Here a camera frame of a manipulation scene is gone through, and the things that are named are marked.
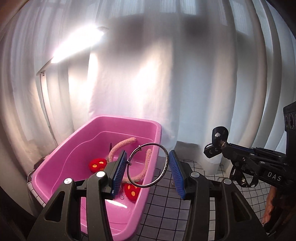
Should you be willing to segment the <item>right hand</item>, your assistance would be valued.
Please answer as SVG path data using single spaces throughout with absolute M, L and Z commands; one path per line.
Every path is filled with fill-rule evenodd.
M 263 225 L 267 224 L 270 221 L 272 212 L 274 208 L 278 205 L 280 197 L 281 193 L 278 191 L 278 189 L 274 186 L 270 186 L 269 194 L 266 199 L 265 211 L 261 221 Z

